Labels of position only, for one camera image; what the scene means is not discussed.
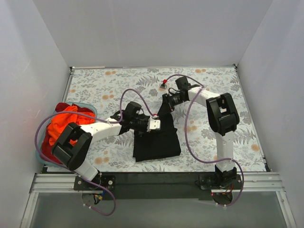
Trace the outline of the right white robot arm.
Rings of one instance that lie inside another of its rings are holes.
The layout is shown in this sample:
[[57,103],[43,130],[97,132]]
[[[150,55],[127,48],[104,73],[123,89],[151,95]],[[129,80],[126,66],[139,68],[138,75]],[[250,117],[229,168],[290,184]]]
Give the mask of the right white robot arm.
[[162,95],[162,105],[158,115],[169,114],[174,111],[175,106],[186,101],[191,102],[188,109],[194,102],[206,107],[209,125],[217,143],[214,184],[225,189],[237,179],[237,168],[233,162],[233,140],[239,124],[239,115],[232,95],[210,92],[199,82],[191,85],[187,80],[188,76],[181,74],[178,76],[179,78],[175,80],[178,91]]

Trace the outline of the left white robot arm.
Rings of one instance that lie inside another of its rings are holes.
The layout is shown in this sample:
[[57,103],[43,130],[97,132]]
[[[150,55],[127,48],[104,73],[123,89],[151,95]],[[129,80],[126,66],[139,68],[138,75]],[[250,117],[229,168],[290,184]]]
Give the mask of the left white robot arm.
[[101,184],[99,171],[86,158],[90,145],[129,130],[147,132],[151,117],[141,114],[140,110],[138,103],[130,102],[124,110],[117,111],[105,122],[83,125],[69,123],[52,146],[52,155],[67,169],[85,178],[85,185],[89,189],[98,189]]

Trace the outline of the black t shirt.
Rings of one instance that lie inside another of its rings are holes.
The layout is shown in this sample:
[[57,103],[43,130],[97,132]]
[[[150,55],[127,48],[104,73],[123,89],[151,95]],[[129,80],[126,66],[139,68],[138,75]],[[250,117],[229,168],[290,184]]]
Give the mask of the black t shirt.
[[134,131],[133,157],[136,162],[179,156],[181,146],[168,104],[162,103],[158,116],[161,129],[142,133]]

